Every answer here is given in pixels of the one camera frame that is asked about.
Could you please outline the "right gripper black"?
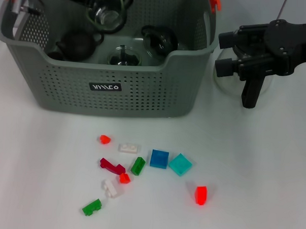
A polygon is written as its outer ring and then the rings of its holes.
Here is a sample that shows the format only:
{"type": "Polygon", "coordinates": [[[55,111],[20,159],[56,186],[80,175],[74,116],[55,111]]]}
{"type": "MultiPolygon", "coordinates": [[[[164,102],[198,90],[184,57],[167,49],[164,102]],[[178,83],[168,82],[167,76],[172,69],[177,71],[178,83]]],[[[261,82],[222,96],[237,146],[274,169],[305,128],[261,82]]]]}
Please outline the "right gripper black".
{"type": "Polygon", "coordinates": [[[236,32],[219,34],[218,39],[221,49],[265,43],[265,48],[272,55],[216,60],[219,78],[237,73],[241,81],[248,81],[272,75],[273,71],[278,76],[288,76],[294,73],[298,65],[306,63],[306,23],[274,20],[269,24],[244,25],[236,32]]]}

